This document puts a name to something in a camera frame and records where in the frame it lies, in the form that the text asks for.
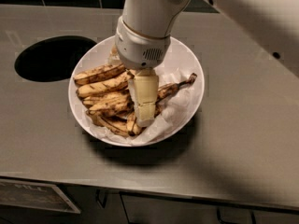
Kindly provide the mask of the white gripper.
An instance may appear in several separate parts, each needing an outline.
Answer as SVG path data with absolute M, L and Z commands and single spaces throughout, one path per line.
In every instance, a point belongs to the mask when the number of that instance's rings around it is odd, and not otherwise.
M 130 68 L 133 78 L 129 80 L 128 87 L 140 127 L 148 127 L 154 120 L 159 87 L 159 77 L 155 71 L 146 68 L 160 65 L 169 46 L 170 36 L 153 38 L 139 35 L 119 17 L 115 45 L 110 50 L 108 63 L 117 65 L 123 62 Z

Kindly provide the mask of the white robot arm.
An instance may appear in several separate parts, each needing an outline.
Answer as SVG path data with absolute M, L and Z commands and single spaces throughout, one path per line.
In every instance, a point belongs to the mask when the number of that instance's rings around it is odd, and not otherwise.
M 172 28 L 191 0 L 125 0 L 115 46 L 127 68 L 137 72 L 134 101 L 138 124 L 153 122 L 160 65 Z M 203 0 L 233 21 L 291 71 L 299 68 L 299 0 Z

